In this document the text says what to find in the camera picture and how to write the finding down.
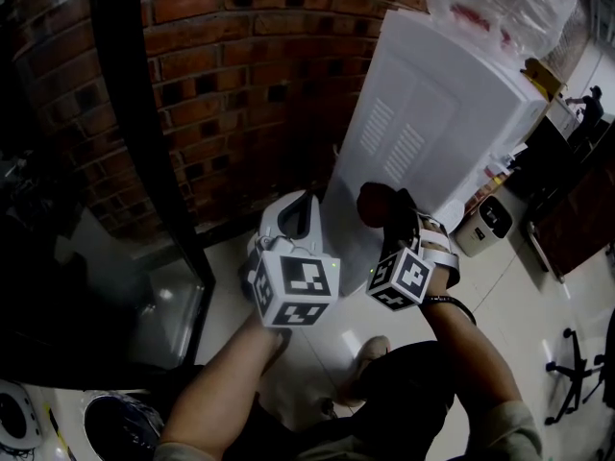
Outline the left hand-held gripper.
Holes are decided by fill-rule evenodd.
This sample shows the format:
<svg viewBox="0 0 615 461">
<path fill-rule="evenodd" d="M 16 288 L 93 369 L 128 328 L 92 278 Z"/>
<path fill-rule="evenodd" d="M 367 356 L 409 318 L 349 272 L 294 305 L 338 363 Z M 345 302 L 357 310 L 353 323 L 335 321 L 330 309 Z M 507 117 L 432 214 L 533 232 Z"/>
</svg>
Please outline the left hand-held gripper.
<svg viewBox="0 0 615 461">
<path fill-rule="evenodd" d="M 283 195 L 264 210 L 258 232 L 266 236 L 255 239 L 246 281 L 262 324 L 316 325 L 339 299 L 341 269 L 339 259 L 315 255 L 322 251 L 318 198 L 305 190 Z"/>
</svg>

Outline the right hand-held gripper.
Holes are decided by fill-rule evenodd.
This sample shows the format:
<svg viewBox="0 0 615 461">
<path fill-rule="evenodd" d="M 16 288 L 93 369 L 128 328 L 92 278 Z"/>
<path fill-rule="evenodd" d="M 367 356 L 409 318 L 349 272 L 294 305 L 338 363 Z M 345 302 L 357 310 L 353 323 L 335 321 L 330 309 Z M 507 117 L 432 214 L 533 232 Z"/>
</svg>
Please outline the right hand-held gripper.
<svg viewBox="0 0 615 461">
<path fill-rule="evenodd" d="M 428 287 L 437 268 L 449 271 L 448 287 L 458 284 L 459 259 L 445 227 L 412 210 L 401 225 L 384 227 L 381 256 L 370 270 L 366 293 L 392 311 L 430 303 Z"/>
</svg>

